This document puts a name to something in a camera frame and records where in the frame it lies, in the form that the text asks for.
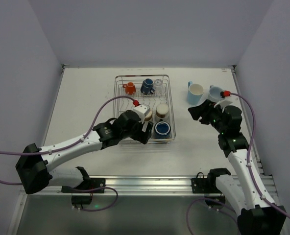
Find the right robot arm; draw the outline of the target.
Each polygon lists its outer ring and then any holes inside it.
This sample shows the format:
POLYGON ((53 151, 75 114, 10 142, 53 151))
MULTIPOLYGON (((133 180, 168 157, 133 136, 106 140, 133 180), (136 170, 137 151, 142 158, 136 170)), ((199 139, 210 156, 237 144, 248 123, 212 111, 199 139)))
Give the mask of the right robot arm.
POLYGON ((210 188, 219 190, 237 215, 242 235, 278 235, 286 216, 265 188, 250 157, 249 145, 241 133, 242 111, 236 106, 221 108, 210 100, 188 109, 193 120, 211 125, 218 135, 218 144, 232 165, 240 185, 237 186, 225 168, 211 169, 207 180, 210 188))

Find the dark blue mug front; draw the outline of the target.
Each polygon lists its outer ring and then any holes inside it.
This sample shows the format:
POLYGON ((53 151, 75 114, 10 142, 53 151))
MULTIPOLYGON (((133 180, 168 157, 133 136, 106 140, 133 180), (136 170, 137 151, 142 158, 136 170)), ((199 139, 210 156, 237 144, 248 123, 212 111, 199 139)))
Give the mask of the dark blue mug front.
POLYGON ((171 126, 165 121, 160 121, 155 124, 153 134, 155 139, 168 139, 171 133, 171 126))

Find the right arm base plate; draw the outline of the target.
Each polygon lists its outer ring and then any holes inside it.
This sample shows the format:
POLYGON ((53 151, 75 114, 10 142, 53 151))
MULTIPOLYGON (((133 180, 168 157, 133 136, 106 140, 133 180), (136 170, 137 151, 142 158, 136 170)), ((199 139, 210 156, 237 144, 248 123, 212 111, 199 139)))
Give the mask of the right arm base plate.
POLYGON ((210 185, 207 176, 203 172, 199 172, 196 177, 191 178, 191 188, 194 194, 220 193, 218 189, 210 185))

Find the cream brown cup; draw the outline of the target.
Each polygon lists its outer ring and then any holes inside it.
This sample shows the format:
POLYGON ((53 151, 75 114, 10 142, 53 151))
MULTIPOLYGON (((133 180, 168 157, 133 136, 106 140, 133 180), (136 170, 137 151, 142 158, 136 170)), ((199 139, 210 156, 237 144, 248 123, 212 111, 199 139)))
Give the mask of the cream brown cup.
POLYGON ((159 104, 156 107, 155 111, 155 120, 156 121, 166 121, 169 117, 169 107, 167 104, 159 104))
POLYGON ((152 110, 149 110, 148 114, 145 116, 144 121, 149 122, 152 120, 152 110))

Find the light blue faceted mug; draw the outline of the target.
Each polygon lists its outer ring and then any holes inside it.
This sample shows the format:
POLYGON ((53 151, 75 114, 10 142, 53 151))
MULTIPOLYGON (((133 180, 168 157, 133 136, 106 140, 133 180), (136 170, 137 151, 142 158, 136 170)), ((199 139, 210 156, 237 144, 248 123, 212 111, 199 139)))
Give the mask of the light blue faceted mug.
POLYGON ((204 89, 201 85, 188 82, 187 102, 191 105, 196 105, 204 94, 204 89))

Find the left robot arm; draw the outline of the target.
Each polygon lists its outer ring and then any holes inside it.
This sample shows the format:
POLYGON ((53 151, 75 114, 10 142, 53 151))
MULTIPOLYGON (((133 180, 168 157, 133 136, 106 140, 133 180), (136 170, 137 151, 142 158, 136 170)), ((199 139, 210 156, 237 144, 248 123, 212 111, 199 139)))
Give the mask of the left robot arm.
POLYGON ((126 138, 147 144, 153 123, 149 122, 146 130, 143 126, 149 112, 148 107, 140 105, 94 126, 88 134, 56 145, 38 148, 33 143, 26 146, 15 166, 26 194, 40 192, 47 186, 88 190, 91 182, 83 167, 62 171, 58 171, 58 167, 84 154, 115 146, 126 138))

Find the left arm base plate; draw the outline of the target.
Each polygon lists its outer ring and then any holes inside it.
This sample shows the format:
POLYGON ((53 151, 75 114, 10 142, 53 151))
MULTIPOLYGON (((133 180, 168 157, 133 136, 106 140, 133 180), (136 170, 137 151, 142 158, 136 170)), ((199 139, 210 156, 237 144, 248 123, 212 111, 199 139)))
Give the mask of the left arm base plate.
POLYGON ((62 193, 104 193, 105 178, 89 178, 83 180, 78 186, 72 188, 62 186, 62 193))

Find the pale blue white cup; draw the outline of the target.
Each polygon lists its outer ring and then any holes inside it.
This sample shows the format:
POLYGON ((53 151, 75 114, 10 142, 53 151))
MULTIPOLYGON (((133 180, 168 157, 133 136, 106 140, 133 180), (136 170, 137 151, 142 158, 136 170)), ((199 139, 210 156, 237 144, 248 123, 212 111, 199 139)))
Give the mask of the pale blue white cup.
POLYGON ((208 91, 208 99, 212 102, 219 102, 221 100, 223 100, 223 97, 221 96, 221 93, 223 92, 223 89, 214 85, 211 85, 209 87, 209 91, 208 91))

